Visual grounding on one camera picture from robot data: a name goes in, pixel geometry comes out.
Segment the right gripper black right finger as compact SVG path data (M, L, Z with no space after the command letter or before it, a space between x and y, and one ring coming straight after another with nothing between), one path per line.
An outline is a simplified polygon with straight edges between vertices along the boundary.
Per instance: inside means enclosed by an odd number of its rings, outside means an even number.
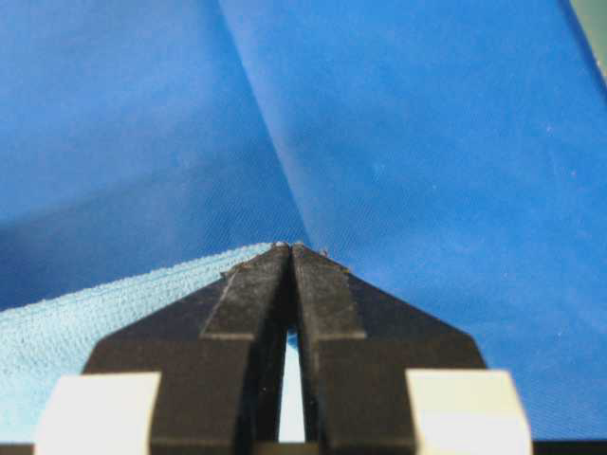
M307 405L323 454L529 454L510 374L466 332L292 248Z

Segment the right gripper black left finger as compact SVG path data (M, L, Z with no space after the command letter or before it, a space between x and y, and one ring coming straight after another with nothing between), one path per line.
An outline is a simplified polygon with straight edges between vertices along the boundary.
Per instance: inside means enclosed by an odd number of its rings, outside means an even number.
M104 337L55 386L38 454L234 454L248 449L264 372L283 337L270 316L287 245Z

